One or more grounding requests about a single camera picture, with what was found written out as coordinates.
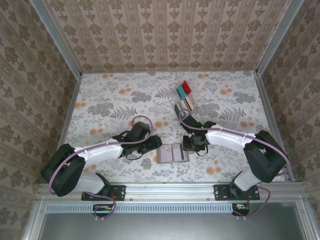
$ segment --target table surface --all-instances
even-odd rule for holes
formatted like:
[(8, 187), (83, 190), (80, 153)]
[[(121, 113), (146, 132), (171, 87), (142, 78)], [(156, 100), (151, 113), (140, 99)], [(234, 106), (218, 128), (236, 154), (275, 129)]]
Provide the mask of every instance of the table surface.
[[(145, 115), (163, 144), (181, 143), (186, 132), (168, 95), (184, 80), (200, 107), (193, 115), (198, 121), (246, 133), (269, 130), (252, 71), (90, 73), (82, 75), (65, 142), (73, 147), (104, 142), (130, 130), (134, 116)], [(158, 164), (153, 150), (139, 160), (108, 159), (85, 171), (99, 172), (110, 182), (229, 182), (249, 167), (244, 154), (217, 145), (202, 157), (190, 152), (189, 159)]]

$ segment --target purple wire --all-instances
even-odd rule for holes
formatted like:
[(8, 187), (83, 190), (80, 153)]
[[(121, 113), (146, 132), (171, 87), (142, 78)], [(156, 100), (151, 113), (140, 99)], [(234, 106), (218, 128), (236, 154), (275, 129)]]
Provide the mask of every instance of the purple wire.
[(189, 114), (190, 111), (188, 109), (181, 109), (179, 114), (178, 114), (178, 118), (179, 118), (179, 121), (181, 124), (183, 124), (184, 126), (186, 126), (187, 128), (189, 129), (193, 129), (193, 130), (203, 130), (203, 131), (216, 131), (216, 132), (225, 132), (225, 133), (228, 133), (228, 134), (233, 134), (233, 135), (236, 135), (236, 136), (239, 136), (239, 137), (245, 137), (245, 138), (248, 138), (248, 139), (251, 139), (253, 141), (256, 141), (260, 144), (263, 144), (269, 148), (271, 148), (272, 150), (276, 151), (278, 154), (280, 154), (281, 157), (284, 158), (286, 164), (287, 164), (287, 168), (284, 172), (281, 172), (281, 173), (278, 173), (277, 176), (282, 176), (282, 175), (285, 175), (287, 173), (290, 172), (290, 170), (292, 169), (291, 167), (291, 163), (288, 159), (288, 157), (281, 151), (279, 150), (278, 148), (276, 148), (275, 146), (271, 145), (270, 143), (266, 142), (266, 141), (263, 141), (263, 140), (260, 140), (258, 138), (255, 138), (254, 136), (250, 136), (250, 135), (244, 135), (243, 133), (239, 133), (239, 132), (236, 132), (236, 131), (232, 131), (232, 130), (228, 130), (228, 129), (224, 129), (224, 128), (219, 128), (219, 127), (212, 127), (212, 128), (199, 128), (199, 127), (193, 127), (193, 126), (189, 126), (187, 125), (186, 123), (183, 122), (182, 120), (182, 116), (181, 116), (181, 113), (183, 111), (188, 111)]
[(244, 218), (251, 218), (251, 217), (253, 217), (254, 215), (258, 214), (258, 213), (261, 211), (261, 209), (262, 209), (262, 208), (267, 204), (267, 202), (269, 201), (270, 196), (271, 196), (270, 190), (267, 189), (267, 188), (265, 188), (265, 187), (259, 186), (259, 185), (256, 185), (256, 186), (257, 186), (259, 189), (262, 189), (262, 190), (265, 190), (265, 191), (268, 192), (268, 196), (266, 197), (264, 203), (258, 208), (257, 211), (255, 211), (254, 213), (249, 214), (249, 215), (247, 215), (247, 216), (243, 216), (243, 215), (242, 215), (240, 212), (238, 212), (238, 211), (233, 211), (234, 213), (236, 213), (236, 214), (239, 215), (238, 217), (242, 217), (243, 219), (244, 219)]
[(84, 148), (82, 150), (79, 150), (79, 151), (76, 151), (74, 153), (72, 153), (71, 155), (69, 155), (65, 160), (62, 161), (62, 163), (56, 168), (56, 170), (54, 171), (54, 173), (52, 174), (52, 177), (50, 178), (50, 181), (49, 181), (49, 193), (54, 195), (55, 193), (52, 191), (52, 184), (58, 174), (58, 172), (61, 170), (61, 168), (71, 159), (73, 158), (75, 155), (78, 155), (78, 154), (81, 154), (85, 151), (91, 151), (93, 149), (97, 149), (97, 148), (101, 148), (101, 147), (104, 147), (104, 146), (109, 146), (109, 145), (129, 145), (129, 144), (140, 144), (140, 143), (143, 143), (144, 141), (146, 141), (148, 138), (151, 137), (151, 135), (153, 134), (154, 132), (154, 126), (152, 124), (152, 121), (150, 120), (150, 118), (148, 118), (147, 116), (143, 116), (143, 115), (137, 115), (135, 116), (133, 119), (132, 119), (132, 126), (134, 125), (134, 122), (135, 122), (135, 119), (136, 118), (145, 118), (149, 121), (150, 123), (150, 133), (146, 136), (146, 138), (142, 139), (142, 140), (139, 140), (139, 141), (125, 141), (125, 142), (103, 142), (103, 143), (100, 143), (100, 144), (97, 144), (97, 145), (93, 145), (93, 146), (90, 146), (90, 147), (87, 147), (87, 148)]
[[(93, 194), (93, 193), (88, 192), (88, 191), (85, 191), (85, 193), (88, 194), (88, 195), (90, 195), (91, 197), (101, 198), (101, 199), (107, 199), (107, 200), (110, 200), (110, 201), (113, 202), (113, 206), (112, 206), (111, 211), (108, 213), (108, 215), (104, 216), (103, 218), (106, 219), (106, 218), (110, 217), (110, 216), (114, 213), (114, 211), (116, 210), (117, 204), (116, 204), (116, 201), (115, 201), (113, 198), (108, 197), (108, 196), (96, 195), (96, 194)], [(101, 208), (103, 208), (103, 207), (106, 207), (106, 206), (102, 206), (102, 205), (101, 205), (101, 206), (96, 206), (96, 207), (94, 208), (93, 215), (94, 215), (96, 218), (99, 218), (99, 216), (97, 216), (97, 209), (101, 209)]]

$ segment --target purple cable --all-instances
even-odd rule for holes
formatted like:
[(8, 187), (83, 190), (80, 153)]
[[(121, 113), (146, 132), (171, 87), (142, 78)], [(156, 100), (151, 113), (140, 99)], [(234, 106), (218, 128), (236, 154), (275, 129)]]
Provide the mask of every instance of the purple cable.
[[(183, 124), (184, 126), (186, 126), (186, 127), (189, 128), (189, 129), (193, 129), (193, 130), (203, 130), (203, 131), (225, 132), (225, 133), (233, 134), (233, 135), (236, 135), (236, 136), (239, 136), (239, 137), (244, 137), (244, 134), (243, 134), (243, 133), (239, 133), (239, 132), (232, 131), (232, 130), (228, 130), (228, 129), (218, 128), (218, 127), (199, 128), (199, 127), (189, 126), (189, 125), (187, 125), (186, 123), (184, 123), (183, 120), (182, 120), (181, 113), (182, 113), (183, 111), (187, 111), (189, 114), (191, 114), (191, 113), (190, 113), (190, 111), (189, 111), (188, 109), (183, 108), (183, 109), (180, 110), (179, 115), (178, 115), (178, 118), (179, 118), (180, 123)], [(256, 141), (256, 142), (258, 142), (258, 143), (260, 143), (260, 144), (263, 144), (263, 145), (271, 148), (272, 150), (274, 150), (274, 151), (276, 151), (278, 154), (280, 154), (281, 157), (284, 158), (284, 160), (285, 160), (285, 162), (286, 162), (286, 164), (287, 164), (287, 169), (286, 169), (286, 171), (284, 171), (284, 172), (278, 173), (277, 176), (285, 175), (285, 174), (289, 173), (289, 171), (292, 169), (291, 163), (290, 163), (288, 157), (287, 157), (281, 150), (279, 150), (278, 148), (276, 148), (275, 146), (271, 145), (271, 144), (268, 143), (268, 142), (265, 142), (265, 141), (263, 141), (263, 140), (260, 140), (260, 139), (258, 139), (258, 138), (255, 138), (255, 137), (253, 137), (253, 136), (250, 136), (250, 135), (245, 135), (245, 138), (254, 140), (254, 141)]]
[[(85, 191), (85, 193), (88, 194), (88, 195), (90, 195), (91, 197), (101, 198), (101, 199), (107, 199), (107, 200), (110, 200), (110, 201), (113, 202), (113, 206), (112, 206), (111, 211), (108, 213), (107, 216), (104, 216), (104, 217), (103, 217), (104, 219), (110, 217), (110, 216), (114, 213), (117, 204), (116, 204), (116, 201), (115, 201), (113, 198), (108, 197), (108, 196), (96, 195), (96, 194), (93, 194), (93, 193), (88, 192), (88, 191)], [(101, 208), (104, 208), (104, 207), (105, 207), (105, 206), (102, 206), (102, 205), (101, 205), (101, 206), (96, 206), (96, 207), (94, 208), (93, 215), (94, 215), (96, 218), (100, 218), (99, 216), (97, 216), (97, 210), (98, 210), (98, 209), (101, 209)]]
[(100, 143), (100, 144), (97, 144), (97, 145), (94, 145), (94, 146), (90, 146), (88, 148), (84, 148), (82, 150), (79, 150), (79, 151), (76, 151), (74, 153), (72, 153), (71, 155), (69, 155), (65, 160), (63, 160), (63, 162), (56, 168), (56, 170), (54, 171), (54, 173), (52, 174), (52, 177), (50, 178), (50, 181), (49, 181), (49, 193), (54, 195), (55, 193), (52, 191), (52, 184), (58, 174), (58, 172), (61, 170), (61, 168), (71, 159), (73, 158), (75, 155), (77, 154), (81, 154), (85, 151), (91, 151), (93, 149), (97, 149), (97, 148), (101, 148), (101, 147), (104, 147), (104, 146), (109, 146), (109, 145), (129, 145), (129, 144), (140, 144), (144, 141), (146, 141), (148, 138), (151, 137), (151, 135), (153, 134), (154, 132), (154, 126), (152, 124), (152, 121), (150, 120), (150, 118), (148, 118), (147, 116), (143, 116), (143, 115), (137, 115), (135, 116), (133, 119), (132, 119), (132, 126), (134, 125), (134, 122), (135, 122), (135, 119), (136, 118), (145, 118), (149, 121), (150, 123), (150, 133), (146, 136), (146, 138), (142, 139), (142, 140), (139, 140), (139, 141), (125, 141), (125, 142), (103, 142), (103, 143)]
[(267, 188), (264, 188), (264, 187), (262, 187), (262, 186), (259, 186), (259, 185), (256, 185), (256, 186), (257, 186), (259, 189), (262, 189), (262, 190), (265, 190), (265, 191), (267, 191), (267, 192), (268, 192), (268, 196), (266, 197), (266, 199), (265, 199), (264, 203), (263, 203), (263, 204), (258, 208), (258, 210), (257, 210), (257, 211), (255, 211), (254, 213), (249, 214), (249, 215), (247, 215), (247, 216), (243, 216), (240, 212), (233, 211), (234, 213), (236, 213), (236, 214), (238, 214), (238, 215), (239, 215), (238, 217), (242, 217), (243, 219), (253, 217), (254, 215), (258, 214), (258, 213), (261, 211), (261, 209), (262, 209), (262, 208), (267, 204), (267, 202), (269, 201), (270, 196), (271, 196), (271, 192), (270, 192), (270, 190), (269, 190), (269, 189), (267, 189)]

